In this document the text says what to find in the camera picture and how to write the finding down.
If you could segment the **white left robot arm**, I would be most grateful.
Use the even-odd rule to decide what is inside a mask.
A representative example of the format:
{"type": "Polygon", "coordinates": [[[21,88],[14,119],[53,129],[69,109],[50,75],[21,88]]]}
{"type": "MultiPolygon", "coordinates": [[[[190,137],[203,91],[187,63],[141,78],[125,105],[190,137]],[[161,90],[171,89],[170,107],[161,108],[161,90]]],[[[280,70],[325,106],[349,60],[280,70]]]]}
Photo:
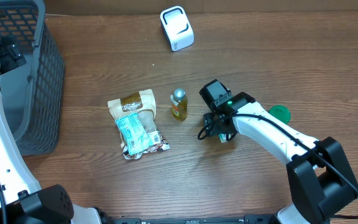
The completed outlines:
{"type": "Polygon", "coordinates": [[[101,223],[97,209],[75,205],[61,185],[41,188],[18,150],[1,91],[0,223],[101,223]]]}

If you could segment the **yellow oil bottle silver cap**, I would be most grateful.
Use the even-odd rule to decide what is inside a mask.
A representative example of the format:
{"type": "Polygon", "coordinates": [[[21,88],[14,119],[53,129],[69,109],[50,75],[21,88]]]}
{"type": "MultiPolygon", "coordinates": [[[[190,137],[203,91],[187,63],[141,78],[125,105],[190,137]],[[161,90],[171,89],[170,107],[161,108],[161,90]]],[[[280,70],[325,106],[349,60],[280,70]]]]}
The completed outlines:
{"type": "Polygon", "coordinates": [[[184,121],[187,117],[188,98],[182,88],[174,89],[170,95],[172,102],[172,115],[175,119],[184,121]]]}

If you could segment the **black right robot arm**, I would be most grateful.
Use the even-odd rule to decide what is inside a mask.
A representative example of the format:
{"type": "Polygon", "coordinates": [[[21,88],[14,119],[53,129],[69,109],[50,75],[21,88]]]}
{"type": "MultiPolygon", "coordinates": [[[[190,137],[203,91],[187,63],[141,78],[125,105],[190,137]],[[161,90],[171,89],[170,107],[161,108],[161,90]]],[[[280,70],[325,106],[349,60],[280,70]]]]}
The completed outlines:
{"type": "Polygon", "coordinates": [[[358,183],[341,144],[302,134],[268,113],[250,95],[233,95],[218,80],[200,90],[210,109],[198,139],[241,134],[274,155],[287,169],[292,203],[273,215],[246,215],[245,223],[330,223],[358,198],[358,183]]]}

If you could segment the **small Kleenex tissue pack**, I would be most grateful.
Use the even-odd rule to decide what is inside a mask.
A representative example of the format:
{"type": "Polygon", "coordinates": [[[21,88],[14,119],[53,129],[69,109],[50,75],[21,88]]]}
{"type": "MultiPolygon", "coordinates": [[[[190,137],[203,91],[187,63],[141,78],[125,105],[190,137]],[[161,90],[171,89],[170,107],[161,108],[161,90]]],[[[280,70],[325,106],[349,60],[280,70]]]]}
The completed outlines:
{"type": "Polygon", "coordinates": [[[219,139],[222,143],[228,142],[228,139],[230,138],[230,134],[219,134],[219,139]]]}

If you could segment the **white red snack packet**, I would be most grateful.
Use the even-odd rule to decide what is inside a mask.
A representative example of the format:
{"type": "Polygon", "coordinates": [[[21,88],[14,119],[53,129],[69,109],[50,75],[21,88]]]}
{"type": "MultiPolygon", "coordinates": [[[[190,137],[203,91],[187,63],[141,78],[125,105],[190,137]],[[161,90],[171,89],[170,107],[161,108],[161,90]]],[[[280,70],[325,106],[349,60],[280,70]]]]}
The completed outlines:
{"type": "Polygon", "coordinates": [[[143,154],[150,154],[153,152],[162,152],[162,151],[167,151],[170,149],[169,143],[162,136],[162,134],[160,133],[159,130],[156,130],[156,131],[153,131],[153,132],[147,133],[147,134],[151,138],[151,140],[153,140],[153,144],[146,150],[144,150],[142,152],[138,152],[132,156],[129,154],[128,147],[124,143],[121,144],[122,154],[125,159],[128,159],[128,160],[129,159],[140,159],[143,154]]]}

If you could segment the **clear brown snack bag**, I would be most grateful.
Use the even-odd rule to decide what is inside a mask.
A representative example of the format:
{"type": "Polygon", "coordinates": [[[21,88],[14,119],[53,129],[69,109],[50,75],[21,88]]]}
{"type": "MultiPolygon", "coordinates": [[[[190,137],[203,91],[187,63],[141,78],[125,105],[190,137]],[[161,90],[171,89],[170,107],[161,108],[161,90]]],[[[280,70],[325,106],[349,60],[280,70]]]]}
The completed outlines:
{"type": "MultiPolygon", "coordinates": [[[[138,91],[129,96],[111,100],[108,102],[108,108],[114,119],[114,123],[115,120],[121,117],[137,113],[147,133],[158,130],[154,122],[156,117],[156,103],[151,89],[138,91]]],[[[120,135],[122,143],[127,145],[121,133],[120,135]]]]}

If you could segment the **teal large tissue pack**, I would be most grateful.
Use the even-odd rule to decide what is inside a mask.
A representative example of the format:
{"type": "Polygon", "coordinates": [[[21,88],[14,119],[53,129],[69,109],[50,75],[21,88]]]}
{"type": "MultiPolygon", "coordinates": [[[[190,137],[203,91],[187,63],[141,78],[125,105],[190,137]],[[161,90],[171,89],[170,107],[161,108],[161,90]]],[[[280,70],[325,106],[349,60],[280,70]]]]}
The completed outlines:
{"type": "Polygon", "coordinates": [[[139,115],[132,113],[115,120],[115,124],[127,143],[128,155],[140,153],[152,145],[152,140],[140,122],[139,115]]]}

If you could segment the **green lid white jar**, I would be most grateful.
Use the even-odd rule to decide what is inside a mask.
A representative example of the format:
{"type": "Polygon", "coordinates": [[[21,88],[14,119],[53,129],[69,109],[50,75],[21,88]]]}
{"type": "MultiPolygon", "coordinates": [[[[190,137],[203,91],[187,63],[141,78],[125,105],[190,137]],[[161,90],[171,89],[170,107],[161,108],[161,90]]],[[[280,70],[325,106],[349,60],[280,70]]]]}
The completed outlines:
{"type": "Polygon", "coordinates": [[[271,107],[268,112],[285,124],[288,124],[291,120],[290,110],[283,105],[275,105],[271,107]]]}

